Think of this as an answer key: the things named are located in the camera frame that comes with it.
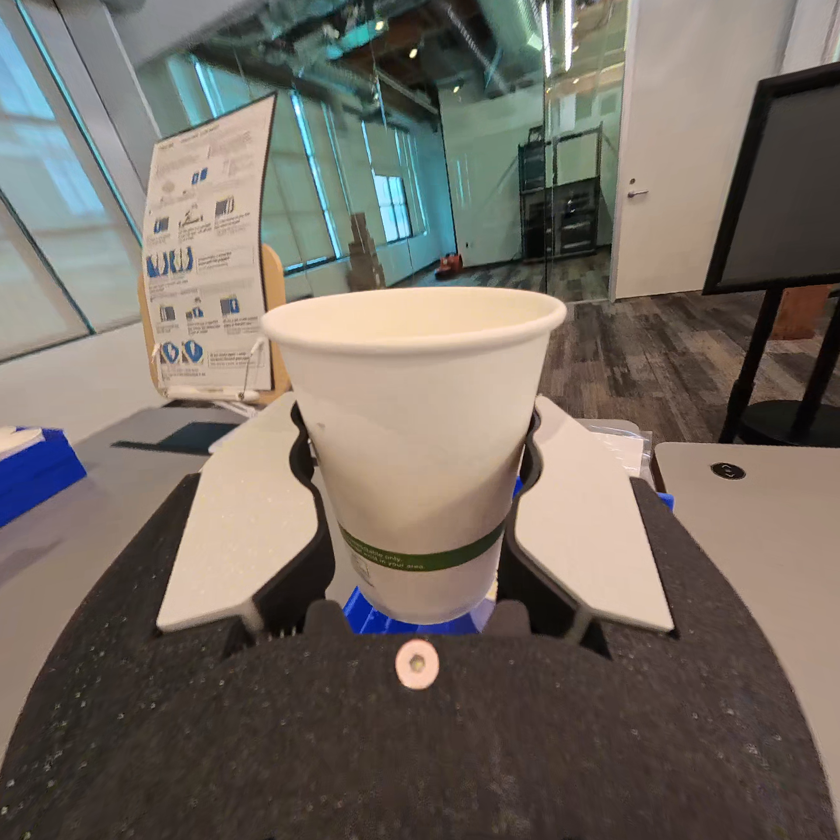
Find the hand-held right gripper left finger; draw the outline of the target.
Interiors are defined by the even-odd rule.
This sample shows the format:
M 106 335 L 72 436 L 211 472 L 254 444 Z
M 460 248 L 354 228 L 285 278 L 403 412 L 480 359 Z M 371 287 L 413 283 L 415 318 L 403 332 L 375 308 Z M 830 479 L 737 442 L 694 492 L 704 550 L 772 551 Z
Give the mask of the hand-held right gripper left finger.
M 156 626 L 163 634 L 235 618 L 291 634 L 335 572 L 309 434 L 285 394 L 205 463 Z

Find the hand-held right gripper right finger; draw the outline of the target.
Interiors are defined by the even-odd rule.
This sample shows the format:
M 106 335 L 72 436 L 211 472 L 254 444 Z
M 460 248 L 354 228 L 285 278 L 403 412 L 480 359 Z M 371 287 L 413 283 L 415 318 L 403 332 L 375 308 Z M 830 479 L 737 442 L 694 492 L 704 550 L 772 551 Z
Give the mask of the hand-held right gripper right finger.
M 539 396 L 504 538 L 600 623 L 672 634 L 664 586 L 621 461 L 579 420 Z

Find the blue plastic bin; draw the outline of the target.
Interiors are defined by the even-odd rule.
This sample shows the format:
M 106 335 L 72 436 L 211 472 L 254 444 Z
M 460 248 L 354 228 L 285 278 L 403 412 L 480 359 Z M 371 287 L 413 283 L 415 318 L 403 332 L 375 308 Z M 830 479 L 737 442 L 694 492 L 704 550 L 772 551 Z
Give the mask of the blue plastic bin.
M 88 475 L 63 430 L 20 427 L 14 432 L 31 441 L 2 453 L 2 527 Z
M 607 656 L 606 641 L 600 620 L 585 611 L 581 603 L 562 594 L 560 585 L 549 583 L 549 577 L 538 572 L 525 559 L 521 547 L 511 548 L 504 538 L 500 559 L 500 590 L 494 602 L 516 601 L 528 611 L 531 633 L 563 637 L 574 644 L 601 651 Z M 355 588 L 343 608 L 351 629 L 357 634 L 442 634 L 466 635 L 484 633 L 490 620 L 490 600 L 486 599 L 473 611 L 445 623 L 416 625 L 399 622 L 373 608 L 359 588 Z

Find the laminated paper sheet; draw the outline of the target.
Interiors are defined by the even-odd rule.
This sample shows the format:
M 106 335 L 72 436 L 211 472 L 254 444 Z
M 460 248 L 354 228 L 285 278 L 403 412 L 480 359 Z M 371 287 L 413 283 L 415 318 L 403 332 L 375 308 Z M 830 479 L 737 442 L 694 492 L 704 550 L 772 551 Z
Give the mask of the laminated paper sheet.
M 630 477 L 645 480 L 651 486 L 654 436 L 651 431 L 622 419 L 580 419 L 579 423 L 597 436 L 621 461 Z

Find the black flat plate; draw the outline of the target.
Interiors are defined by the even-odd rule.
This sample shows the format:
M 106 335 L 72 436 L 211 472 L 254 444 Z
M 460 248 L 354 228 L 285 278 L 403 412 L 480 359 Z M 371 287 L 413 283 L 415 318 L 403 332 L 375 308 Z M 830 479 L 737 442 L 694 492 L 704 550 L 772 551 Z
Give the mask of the black flat plate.
M 213 447 L 238 428 L 235 423 L 191 422 L 156 443 L 118 440 L 114 448 L 173 455 L 210 456 Z

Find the white stand base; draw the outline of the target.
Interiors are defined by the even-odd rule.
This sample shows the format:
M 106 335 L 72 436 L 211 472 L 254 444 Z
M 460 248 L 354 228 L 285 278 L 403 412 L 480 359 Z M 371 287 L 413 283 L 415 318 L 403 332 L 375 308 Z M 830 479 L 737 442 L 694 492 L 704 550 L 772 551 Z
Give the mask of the white stand base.
M 202 408 L 214 406 L 217 409 L 237 414 L 246 420 L 257 416 L 269 404 L 257 392 L 248 388 L 237 392 L 228 388 L 212 387 L 207 390 L 187 385 L 174 385 L 167 387 L 164 394 L 168 400 L 168 407 L 174 407 L 176 403 Z M 213 453 L 225 441 L 226 437 L 213 447 Z

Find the wooden instruction board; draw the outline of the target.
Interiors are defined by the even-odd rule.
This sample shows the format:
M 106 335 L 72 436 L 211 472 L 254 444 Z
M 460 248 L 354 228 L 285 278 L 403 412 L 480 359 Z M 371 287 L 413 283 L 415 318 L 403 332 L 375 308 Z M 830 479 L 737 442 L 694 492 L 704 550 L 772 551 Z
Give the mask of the wooden instruction board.
M 165 398 L 265 405 L 289 388 L 261 328 L 285 297 L 266 282 L 261 236 L 276 109 L 271 93 L 154 146 L 139 300 Z

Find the stacked cardboard boxes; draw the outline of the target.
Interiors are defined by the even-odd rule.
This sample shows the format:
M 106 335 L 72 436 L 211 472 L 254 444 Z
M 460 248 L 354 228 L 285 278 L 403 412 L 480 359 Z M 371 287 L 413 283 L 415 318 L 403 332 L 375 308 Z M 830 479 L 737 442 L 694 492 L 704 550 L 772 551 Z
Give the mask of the stacked cardboard boxes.
M 352 213 L 350 225 L 353 234 L 349 243 L 350 268 L 347 274 L 350 291 L 385 289 L 385 273 L 364 213 Z

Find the brown wooden table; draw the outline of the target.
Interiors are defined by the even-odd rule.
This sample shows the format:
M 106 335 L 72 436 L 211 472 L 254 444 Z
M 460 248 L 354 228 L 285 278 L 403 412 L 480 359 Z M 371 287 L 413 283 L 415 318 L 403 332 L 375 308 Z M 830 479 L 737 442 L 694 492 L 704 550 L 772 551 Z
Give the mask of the brown wooden table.
M 813 338 L 831 289 L 831 285 L 822 285 L 785 290 L 770 338 L 775 341 Z

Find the black server rack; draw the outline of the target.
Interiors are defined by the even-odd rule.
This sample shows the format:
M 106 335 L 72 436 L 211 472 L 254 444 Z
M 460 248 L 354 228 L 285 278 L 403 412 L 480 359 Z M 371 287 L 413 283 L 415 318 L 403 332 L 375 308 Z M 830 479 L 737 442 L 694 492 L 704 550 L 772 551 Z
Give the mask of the black server rack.
M 603 126 L 547 139 L 532 127 L 518 147 L 521 259 L 593 256 L 602 200 Z

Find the window with blinds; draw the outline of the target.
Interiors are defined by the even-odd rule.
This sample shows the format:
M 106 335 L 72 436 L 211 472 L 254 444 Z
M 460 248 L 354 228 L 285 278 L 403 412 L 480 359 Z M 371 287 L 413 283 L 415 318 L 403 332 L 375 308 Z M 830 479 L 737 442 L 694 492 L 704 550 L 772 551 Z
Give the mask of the window with blinds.
M 275 87 L 186 54 L 203 109 L 221 117 L 276 96 L 262 197 L 262 237 L 295 273 L 350 260 L 364 225 L 371 249 L 424 231 L 413 220 L 413 142 L 403 131 L 372 124 L 341 102 Z

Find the white door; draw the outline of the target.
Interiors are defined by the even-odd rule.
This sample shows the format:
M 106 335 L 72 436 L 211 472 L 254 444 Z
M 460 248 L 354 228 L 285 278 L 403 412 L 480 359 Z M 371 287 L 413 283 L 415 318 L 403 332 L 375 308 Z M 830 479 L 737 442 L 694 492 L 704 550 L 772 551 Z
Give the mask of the white door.
M 701 289 L 755 88 L 795 2 L 628 5 L 611 296 Z

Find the glass partition window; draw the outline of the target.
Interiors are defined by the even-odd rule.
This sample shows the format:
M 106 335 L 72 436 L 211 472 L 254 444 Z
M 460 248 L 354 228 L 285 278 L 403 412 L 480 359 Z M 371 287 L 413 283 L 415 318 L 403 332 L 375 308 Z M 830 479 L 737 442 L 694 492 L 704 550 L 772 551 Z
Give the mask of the glass partition window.
M 1 358 L 140 317 L 139 232 L 24 2 L 1 12 Z

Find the black framed sign easel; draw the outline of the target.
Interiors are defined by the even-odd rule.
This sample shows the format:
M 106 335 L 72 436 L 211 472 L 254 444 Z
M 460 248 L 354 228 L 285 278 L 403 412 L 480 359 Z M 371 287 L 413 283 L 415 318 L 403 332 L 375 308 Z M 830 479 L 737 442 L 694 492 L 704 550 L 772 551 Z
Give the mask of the black framed sign easel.
M 701 291 L 763 292 L 721 445 L 839 447 L 838 407 L 823 403 L 839 354 L 837 308 L 801 400 L 749 406 L 784 292 L 838 283 L 838 146 L 838 62 L 759 82 Z

